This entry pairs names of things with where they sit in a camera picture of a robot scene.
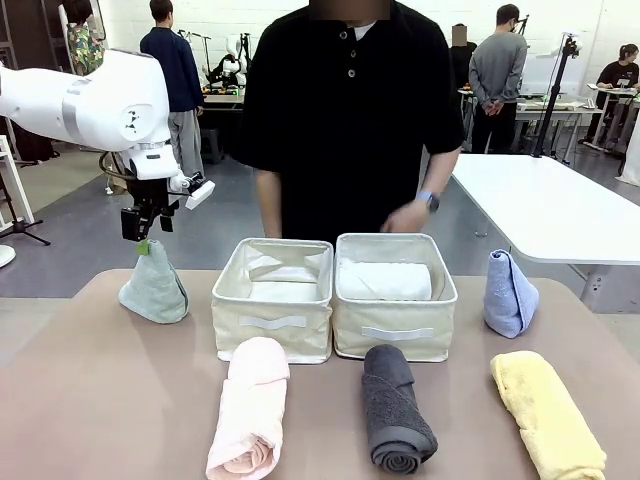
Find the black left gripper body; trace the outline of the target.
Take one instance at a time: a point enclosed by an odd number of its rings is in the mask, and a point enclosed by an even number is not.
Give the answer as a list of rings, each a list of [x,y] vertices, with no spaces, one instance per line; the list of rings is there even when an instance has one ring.
[[[166,178],[128,180],[127,189],[133,198],[133,209],[135,210],[162,210],[169,205],[168,181]]]

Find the person left hand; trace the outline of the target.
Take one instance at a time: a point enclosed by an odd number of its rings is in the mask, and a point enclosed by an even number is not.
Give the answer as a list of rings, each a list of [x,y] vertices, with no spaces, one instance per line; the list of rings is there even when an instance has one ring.
[[[382,233],[420,233],[429,220],[429,205],[419,199],[392,212],[381,227]]]

